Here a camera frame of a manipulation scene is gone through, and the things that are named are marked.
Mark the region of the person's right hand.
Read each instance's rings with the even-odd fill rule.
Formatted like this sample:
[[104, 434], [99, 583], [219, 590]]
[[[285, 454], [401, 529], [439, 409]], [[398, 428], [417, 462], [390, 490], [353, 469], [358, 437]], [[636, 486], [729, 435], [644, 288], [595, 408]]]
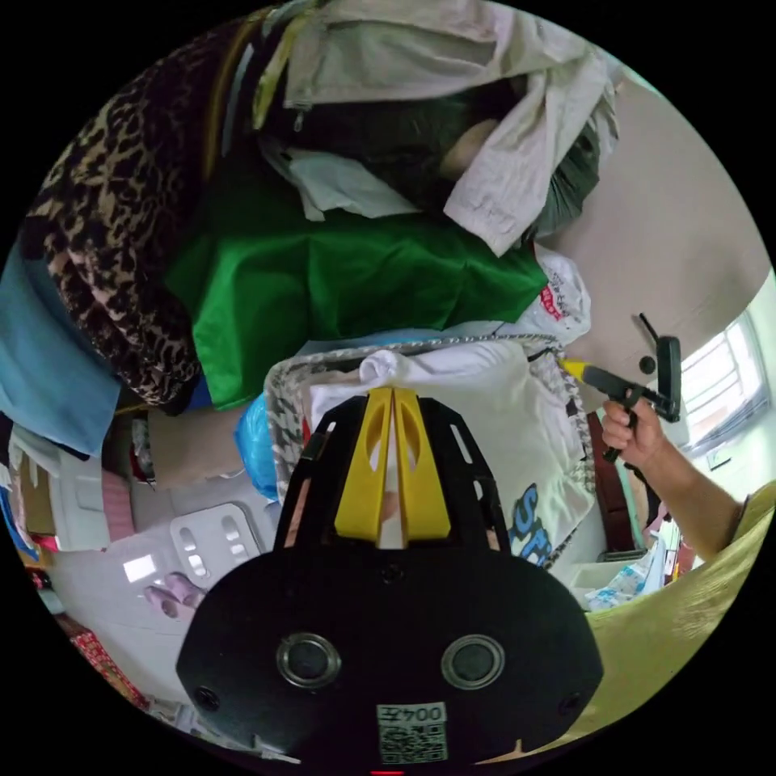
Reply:
[[622, 460], [647, 473], [652, 460], [668, 446], [658, 415], [652, 405], [640, 398], [626, 409], [607, 399], [603, 404], [602, 439], [620, 453]]

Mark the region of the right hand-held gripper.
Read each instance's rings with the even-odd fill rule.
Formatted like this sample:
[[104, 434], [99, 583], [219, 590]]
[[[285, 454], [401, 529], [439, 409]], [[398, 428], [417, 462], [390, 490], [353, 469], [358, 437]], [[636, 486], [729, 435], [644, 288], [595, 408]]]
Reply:
[[[658, 394], [653, 390], [631, 383], [589, 362], [564, 358], [559, 363], [563, 370], [571, 377], [577, 381], [583, 381], [586, 386], [596, 389], [604, 394], [607, 399], [621, 403], [626, 409], [632, 408], [638, 399], [644, 398], [652, 405], [659, 420], [664, 414], [664, 402], [658, 398]], [[619, 452], [606, 445], [605, 452], [606, 459], [611, 462], [616, 458], [622, 459]]]

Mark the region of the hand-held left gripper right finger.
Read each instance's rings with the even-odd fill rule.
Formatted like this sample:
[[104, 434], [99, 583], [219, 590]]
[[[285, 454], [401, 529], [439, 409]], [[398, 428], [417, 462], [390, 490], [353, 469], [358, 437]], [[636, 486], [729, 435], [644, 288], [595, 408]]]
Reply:
[[406, 540], [445, 540], [451, 523], [417, 394], [393, 389], [399, 503]]

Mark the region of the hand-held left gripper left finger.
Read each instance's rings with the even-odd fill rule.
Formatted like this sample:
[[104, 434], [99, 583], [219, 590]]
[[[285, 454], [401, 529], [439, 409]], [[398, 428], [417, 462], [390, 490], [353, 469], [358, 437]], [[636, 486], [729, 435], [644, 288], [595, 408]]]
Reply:
[[379, 538], [381, 533], [393, 390], [371, 390], [365, 400], [335, 515], [340, 538]]

